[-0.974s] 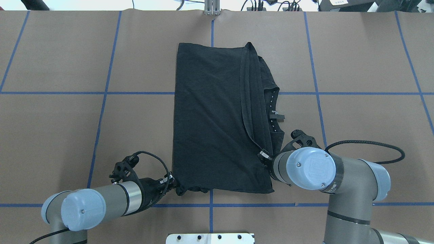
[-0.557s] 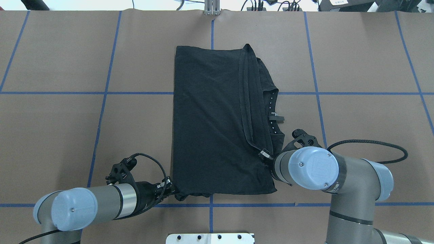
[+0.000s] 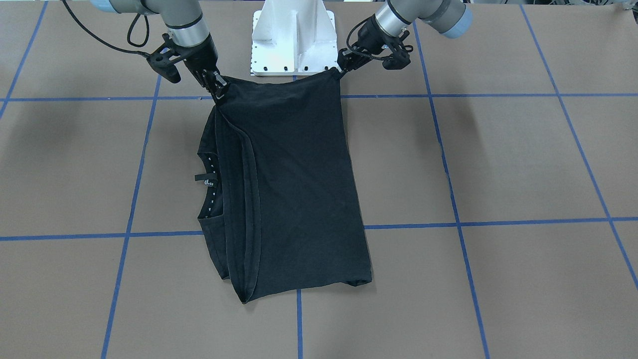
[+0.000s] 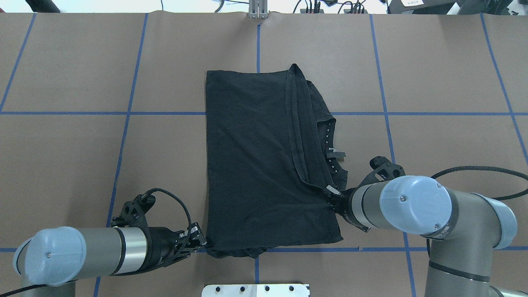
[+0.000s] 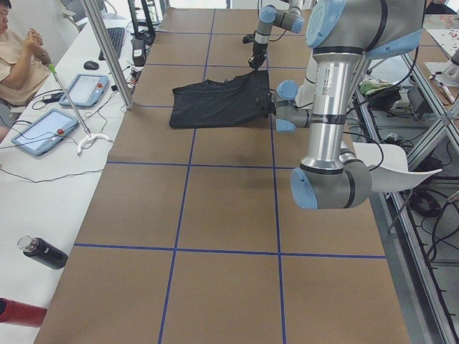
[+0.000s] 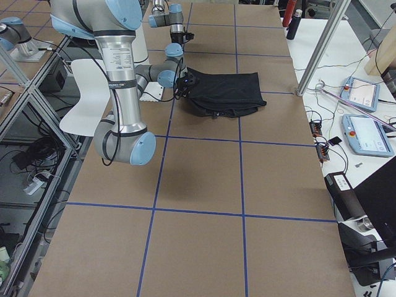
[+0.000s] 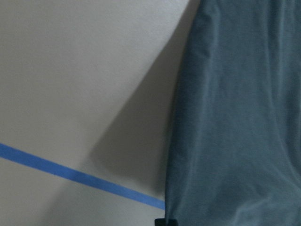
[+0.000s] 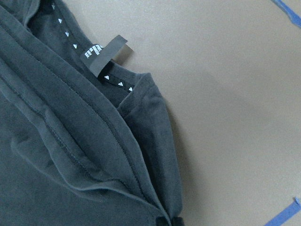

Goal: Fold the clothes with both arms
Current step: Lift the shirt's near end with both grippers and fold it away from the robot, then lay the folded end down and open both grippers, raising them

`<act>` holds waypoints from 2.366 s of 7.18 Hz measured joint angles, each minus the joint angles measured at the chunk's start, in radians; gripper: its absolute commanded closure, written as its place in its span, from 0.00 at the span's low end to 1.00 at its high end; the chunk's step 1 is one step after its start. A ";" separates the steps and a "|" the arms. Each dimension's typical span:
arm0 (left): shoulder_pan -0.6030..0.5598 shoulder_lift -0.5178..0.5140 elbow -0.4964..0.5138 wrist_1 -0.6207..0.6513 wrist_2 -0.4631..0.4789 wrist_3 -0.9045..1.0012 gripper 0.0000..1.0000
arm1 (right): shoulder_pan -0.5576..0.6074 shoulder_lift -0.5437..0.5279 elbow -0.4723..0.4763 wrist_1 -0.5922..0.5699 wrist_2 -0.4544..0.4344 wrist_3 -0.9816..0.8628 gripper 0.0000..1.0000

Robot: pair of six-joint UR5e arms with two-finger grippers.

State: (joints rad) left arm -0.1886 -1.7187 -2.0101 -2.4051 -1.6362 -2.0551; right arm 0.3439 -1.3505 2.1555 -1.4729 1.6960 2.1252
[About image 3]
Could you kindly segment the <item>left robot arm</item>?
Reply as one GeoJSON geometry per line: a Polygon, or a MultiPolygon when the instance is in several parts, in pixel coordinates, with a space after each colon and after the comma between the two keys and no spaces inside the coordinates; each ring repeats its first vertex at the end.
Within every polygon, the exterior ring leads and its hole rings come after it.
{"type": "Polygon", "coordinates": [[[404,43],[407,28],[417,20],[456,39],[471,27],[473,13],[460,0],[386,0],[349,32],[346,47],[337,56],[339,74],[344,76],[371,61],[380,61],[386,70],[404,69],[413,51],[413,46],[404,43]]]}

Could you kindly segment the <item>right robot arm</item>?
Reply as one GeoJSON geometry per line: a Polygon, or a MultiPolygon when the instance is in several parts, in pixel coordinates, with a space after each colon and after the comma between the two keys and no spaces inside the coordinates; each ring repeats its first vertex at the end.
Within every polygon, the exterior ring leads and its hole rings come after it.
{"type": "Polygon", "coordinates": [[[167,27],[163,43],[151,54],[143,54],[150,68],[171,83],[181,80],[177,63],[183,62],[214,101],[221,100],[228,82],[217,68],[217,50],[200,3],[197,0],[93,0],[92,5],[108,13],[159,14],[167,27]]]}

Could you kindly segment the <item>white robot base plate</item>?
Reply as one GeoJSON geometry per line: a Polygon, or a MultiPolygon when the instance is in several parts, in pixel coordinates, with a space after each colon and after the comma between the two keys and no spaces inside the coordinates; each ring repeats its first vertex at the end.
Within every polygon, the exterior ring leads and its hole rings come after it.
{"type": "Polygon", "coordinates": [[[335,15],[321,0],[267,0],[253,13],[251,75],[308,76],[338,68],[335,15]]]}

